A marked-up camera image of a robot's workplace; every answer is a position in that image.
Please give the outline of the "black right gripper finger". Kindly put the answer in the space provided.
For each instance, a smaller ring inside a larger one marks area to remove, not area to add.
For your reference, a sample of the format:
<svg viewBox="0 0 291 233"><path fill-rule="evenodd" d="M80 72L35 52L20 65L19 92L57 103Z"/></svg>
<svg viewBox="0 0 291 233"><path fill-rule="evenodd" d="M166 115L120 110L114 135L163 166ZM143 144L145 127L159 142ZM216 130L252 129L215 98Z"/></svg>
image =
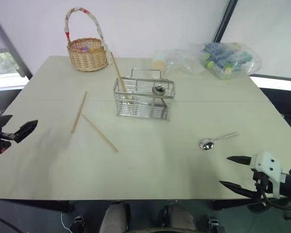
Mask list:
<svg viewBox="0 0 291 233"><path fill-rule="evenodd" d="M233 191L236 194L248 197L250 199L256 198L257 193L255 191L244 189L238 184L226 182L226 181L219 181L219 183L222 184L223 186L225 186L226 188L230 189L231 191Z"/></svg>
<svg viewBox="0 0 291 233"><path fill-rule="evenodd" d="M242 165L250 165L251 164L251 157L249 156L230 156L227 157L228 160L233 161L235 163L238 164L242 164Z"/></svg>

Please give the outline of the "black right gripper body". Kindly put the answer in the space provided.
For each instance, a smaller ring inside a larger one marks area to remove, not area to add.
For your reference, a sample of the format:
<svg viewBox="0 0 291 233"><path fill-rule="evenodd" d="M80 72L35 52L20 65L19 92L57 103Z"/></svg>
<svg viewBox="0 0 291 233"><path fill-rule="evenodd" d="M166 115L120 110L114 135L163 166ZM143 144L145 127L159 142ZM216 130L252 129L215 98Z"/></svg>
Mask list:
<svg viewBox="0 0 291 233"><path fill-rule="evenodd" d="M263 172L259 172L256 169L253 171L253 180L255 181L256 191L253 191L251 197L264 197L269 190L270 184L269 177Z"/></svg>

